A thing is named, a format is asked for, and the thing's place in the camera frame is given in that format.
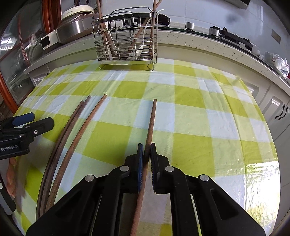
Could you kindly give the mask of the person's left hand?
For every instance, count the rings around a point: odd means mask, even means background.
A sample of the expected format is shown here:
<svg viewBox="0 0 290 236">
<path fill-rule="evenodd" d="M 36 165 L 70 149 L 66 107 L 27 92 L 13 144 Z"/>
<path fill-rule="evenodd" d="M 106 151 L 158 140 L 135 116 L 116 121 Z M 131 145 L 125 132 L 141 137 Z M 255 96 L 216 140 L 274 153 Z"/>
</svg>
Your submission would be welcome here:
<svg viewBox="0 0 290 236">
<path fill-rule="evenodd" d="M 12 197 L 16 197 L 16 180 L 15 180 L 15 166 L 17 164 L 16 158 L 12 157 L 9 159 L 9 165 L 6 172 L 6 178 L 7 178 L 7 185 L 6 189 L 8 191 L 8 194 Z"/>
</svg>

